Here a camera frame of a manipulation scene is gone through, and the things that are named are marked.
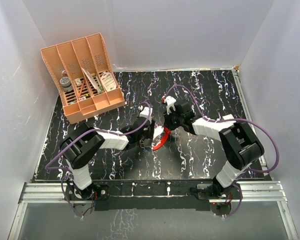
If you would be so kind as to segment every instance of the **black marble table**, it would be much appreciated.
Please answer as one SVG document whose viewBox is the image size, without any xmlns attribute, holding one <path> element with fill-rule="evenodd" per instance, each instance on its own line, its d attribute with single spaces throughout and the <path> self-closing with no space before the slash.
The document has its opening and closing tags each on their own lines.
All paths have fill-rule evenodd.
<svg viewBox="0 0 300 240">
<path fill-rule="evenodd" d="M 153 107 L 152 119 L 158 126 L 164 122 L 165 107 L 161 104 L 164 93 L 174 84 L 181 84 L 196 96 L 203 113 L 216 119 L 232 114 L 245 118 L 238 89 L 231 70 L 201 71 L 139 71 L 116 72 L 126 105 L 89 118 L 86 122 L 106 130 L 118 130 L 133 123 L 138 116 L 138 105 L 147 101 Z M 193 100 L 181 88 L 172 90 L 171 96 L 186 99 L 197 114 Z M 58 154 L 57 144 L 80 123 L 70 124 L 65 118 L 60 98 L 57 99 L 44 149 L 33 181 L 59 181 L 64 171 L 46 171 L 45 165 Z M 219 141 L 194 136 L 182 128 L 176 129 L 166 144 L 157 151 L 136 147 L 128 151 L 99 150 L 89 163 L 93 180 L 187 180 L 212 179 L 226 162 Z M 54 166 L 66 165 L 60 159 Z M 255 162 L 254 169 L 261 169 Z M 264 178 L 263 174 L 247 172 L 244 178 Z"/>
</svg>

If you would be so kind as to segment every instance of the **robotic arm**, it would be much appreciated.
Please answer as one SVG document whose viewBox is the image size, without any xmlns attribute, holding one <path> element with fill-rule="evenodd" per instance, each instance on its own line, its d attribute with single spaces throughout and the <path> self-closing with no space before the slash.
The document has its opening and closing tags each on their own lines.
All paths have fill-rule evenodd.
<svg viewBox="0 0 300 240">
<path fill-rule="evenodd" d="M 210 197 L 227 193 L 233 182 L 264 153 L 264 147 L 247 122 L 210 122 L 196 116 L 186 100 L 175 100 L 171 96 L 163 99 L 166 105 L 164 127 L 170 131 L 178 127 L 193 135 L 204 135 L 222 143 L 227 161 L 213 178 L 213 184 L 204 192 Z M 233 119 L 232 115 L 223 117 Z"/>
<path fill-rule="evenodd" d="M 128 150 L 135 147 L 141 140 L 152 139 L 155 129 L 155 121 L 151 118 L 152 108 L 140 107 L 139 117 L 132 125 L 123 127 L 117 131 L 118 135 L 105 131 L 92 131 L 73 144 L 63 155 L 73 175 L 75 195 L 82 199 L 91 197 L 94 185 L 90 177 L 88 163 L 99 149 Z M 122 135 L 140 127 L 150 114 L 150 118 L 143 128 L 129 134 Z M 94 129 L 83 123 L 60 143 L 60 150 L 65 149 L 83 133 Z"/>
</svg>

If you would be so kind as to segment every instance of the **organizer compartment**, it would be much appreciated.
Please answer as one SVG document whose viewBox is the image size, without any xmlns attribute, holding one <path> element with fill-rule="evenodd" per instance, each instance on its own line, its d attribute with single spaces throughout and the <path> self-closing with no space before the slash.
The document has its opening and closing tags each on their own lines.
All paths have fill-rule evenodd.
<svg viewBox="0 0 300 240">
<path fill-rule="evenodd" d="M 64 115 L 71 124 L 125 105 L 122 90 L 111 68 L 105 41 L 100 33 L 43 48 L 41 54 L 59 91 Z M 106 91 L 103 86 L 103 91 L 98 92 L 82 68 L 93 75 L 95 80 L 98 78 L 101 85 L 100 74 L 104 71 L 110 72 L 117 88 Z M 71 81 L 72 91 L 65 92 L 60 84 L 63 70 Z M 75 79 L 80 79 L 80 86 L 77 86 Z"/>
</svg>

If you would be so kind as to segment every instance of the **white wall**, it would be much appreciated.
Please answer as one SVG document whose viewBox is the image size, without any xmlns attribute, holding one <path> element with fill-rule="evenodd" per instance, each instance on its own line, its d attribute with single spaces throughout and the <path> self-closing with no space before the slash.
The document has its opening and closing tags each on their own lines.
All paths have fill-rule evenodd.
<svg viewBox="0 0 300 240">
<path fill-rule="evenodd" d="M 282 182 L 300 236 L 300 0 L 276 0 L 240 67 L 253 119 L 276 139 Z M 274 162 L 267 147 L 268 164 Z"/>
<path fill-rule="evenodd" d="M 47 45 L 101 32 L 116 67 L 155 70 L 239 65 L 274 1 L 23 2 Z"/>
<path fill-rule="evenodd" d="M 41 59 L 43 47 L 23 2 L 0 1 L 0 240 L 8 237 L 57 99 Z"/>
</svg>

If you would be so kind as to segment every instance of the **marble pattern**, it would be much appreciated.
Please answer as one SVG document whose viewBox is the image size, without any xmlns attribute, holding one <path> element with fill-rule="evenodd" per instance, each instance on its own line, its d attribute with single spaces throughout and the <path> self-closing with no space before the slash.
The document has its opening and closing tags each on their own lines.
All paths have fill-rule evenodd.
<svg viewBox="0 0 300 240">
<path fill-rule="evenodd" d="M 157 126 L 162 126 L 165 107 L 161 98 L 174 84 L 190 89 L 209 118 L 217 119 L 228 114 L 245 118 L 231 70 L 116 72 L 115 77 L 122 87 L 126 105 L 87 119 L 89 125 L 106 130 L 121 129 L 133 123 L 138 116 L 138 104 L 147 101 L 153 107 L 152 119 Z M 188 100 L 198 114 L 187 91 L 177 88 L 170 95 Z M 65 174 L 62 170 L 48 172 L 45 165 L 58 153 L 57 143 L 78 124 L 68 122 L 58 98 L 34 181 L 57 181 Z M 212 179 L 225 162 L 226 156 L 219 141 L 191 135 L 181 128 L 176 129 L 157 151 L 141 147 L 128 151 L 99 150 L 91 159 L 89 169 L 93 180 Z M 55 166 L 65 164 L 66 161 L 60 158 Z M 252 167 L 261 169 L 259 162 Z M 264 176 L 249 172 L 244 177 Z"/>
</svg>

